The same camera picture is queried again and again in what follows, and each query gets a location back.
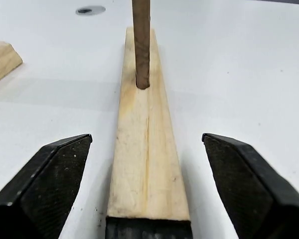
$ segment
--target white table surface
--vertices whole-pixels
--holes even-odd
[[[107,10],[75,14],[91,4]],[[152,0],[151,23],[194,237],[236,239],[201,136],[251,144],[299,190],[299,5]],[[93,137],[62,239],[104,236],[130,25],[130,0],[0,1],[0,40],[24,60],[0,81],[0,190],[41,146]]]

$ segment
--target wooden stick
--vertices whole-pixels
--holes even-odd
[[[150,0],[132,0],[136,59],[136,86],[150,86]]]

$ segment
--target light wood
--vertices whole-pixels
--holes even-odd
[[[150,0],[132,0],[136,57],[136,86],[150,86]]]
[[[155,33],[150,87],[135,84],[133,29],[126,33],[108,216],[189,220]]]
[[[0,79],[22,63],[11,44],[0,41]]]

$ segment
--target wooden board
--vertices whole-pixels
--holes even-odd
[[[189,221],[153,30],[150,55],[150,87],[140,90],[133,28],[128,28],[108,216]]]
[[[0,79],[22,63],[11,44],[0,41]]]

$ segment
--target black clamp jaw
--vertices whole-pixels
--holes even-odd
[[[42,147],[0,191],[0,239],[58,239],[79,191],[92,137]]]
[[[205,133],[219,196],[240,239],[299,239],[299,193],[250,145]]]

